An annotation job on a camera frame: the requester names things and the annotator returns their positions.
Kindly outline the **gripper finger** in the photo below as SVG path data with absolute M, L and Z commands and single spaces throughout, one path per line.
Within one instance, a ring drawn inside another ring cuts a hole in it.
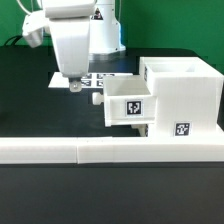
M 69 89 L 71 92 L 80 92 L 82 90 L 82 84 L 80 79 L 70 79 Z

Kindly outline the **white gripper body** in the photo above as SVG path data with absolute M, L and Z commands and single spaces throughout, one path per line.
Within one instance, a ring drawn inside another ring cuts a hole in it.
M 49 28 L 59 71 L 79 79 L 88 73 L 90 18 L 50 19 Z

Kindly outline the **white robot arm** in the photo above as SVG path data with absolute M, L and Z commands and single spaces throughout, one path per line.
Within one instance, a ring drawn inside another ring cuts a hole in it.
M 42 0 L 57 65 L 71 92 L 80 92 L 91 60 L 121 55 L 121 25 L 115 0 Z

